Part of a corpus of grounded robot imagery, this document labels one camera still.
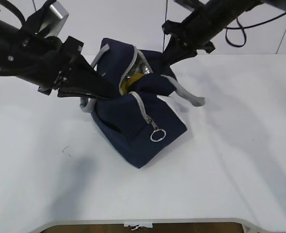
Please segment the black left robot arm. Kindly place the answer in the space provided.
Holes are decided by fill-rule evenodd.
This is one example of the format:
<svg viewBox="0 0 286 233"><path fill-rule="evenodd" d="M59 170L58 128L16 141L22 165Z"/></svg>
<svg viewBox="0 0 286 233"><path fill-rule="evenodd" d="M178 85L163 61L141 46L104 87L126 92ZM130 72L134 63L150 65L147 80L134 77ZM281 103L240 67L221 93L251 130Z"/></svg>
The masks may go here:
<svg viewBox="0 0 286 233"><path fill-rule="evenodd" d="M68 18L57 0L46 1L29 17L7 0L0 0L0 77L14 76L58 97L110 100L117 89L82 56L83 42L62 41L58 34Z"/></svg>

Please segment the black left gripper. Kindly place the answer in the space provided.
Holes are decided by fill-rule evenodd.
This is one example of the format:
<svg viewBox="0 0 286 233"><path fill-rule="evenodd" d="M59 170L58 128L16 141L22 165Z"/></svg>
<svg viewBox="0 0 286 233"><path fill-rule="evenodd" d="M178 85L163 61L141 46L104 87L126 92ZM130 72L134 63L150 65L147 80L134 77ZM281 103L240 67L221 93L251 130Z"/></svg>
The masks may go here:
<svg viewBox="0 0 286 233"><path fill-rule="evenodd" d="M58 90L59 98L110 100L116 97L116 88L81 55L83 42L71 36L64 43L56 36L49 36L44 42L54 48L37 57L34 67L19 78L37 85L38 92L44 95Z"/></svg>

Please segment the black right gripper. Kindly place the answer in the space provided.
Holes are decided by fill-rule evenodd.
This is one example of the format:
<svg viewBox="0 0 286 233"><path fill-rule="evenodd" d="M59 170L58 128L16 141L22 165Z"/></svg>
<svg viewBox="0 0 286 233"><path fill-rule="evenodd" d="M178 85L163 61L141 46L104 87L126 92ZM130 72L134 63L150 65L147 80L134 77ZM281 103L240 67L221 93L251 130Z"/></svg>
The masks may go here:
<svg viewBox="0 0 286 233"><path fill-rule="evenodd" d="M208 20L204 16L204 9L194 10L182 22L171 20L162 25L165 35L170 35L169 42L162 54L163 65L173 65L182 60L198 55L197 50L211 53L215 50L210 39L204 38L204 31L208 29Z"/></svg>

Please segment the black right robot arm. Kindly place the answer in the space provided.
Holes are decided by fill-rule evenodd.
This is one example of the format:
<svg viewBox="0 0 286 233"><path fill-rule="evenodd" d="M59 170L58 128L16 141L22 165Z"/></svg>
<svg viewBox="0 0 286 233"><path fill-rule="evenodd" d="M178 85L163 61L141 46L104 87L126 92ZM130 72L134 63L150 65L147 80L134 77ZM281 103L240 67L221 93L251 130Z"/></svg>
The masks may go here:
<svg viewBox="0 0 286 233"><path fill-rule="evenodd" d="M162 55L162 63L172 65L197 56L198 50L212 53L212 39L244 12L267 4L286 14L286 0L177 0L191 13L182 22L167 20L162 29L170 40Z"/></svg>

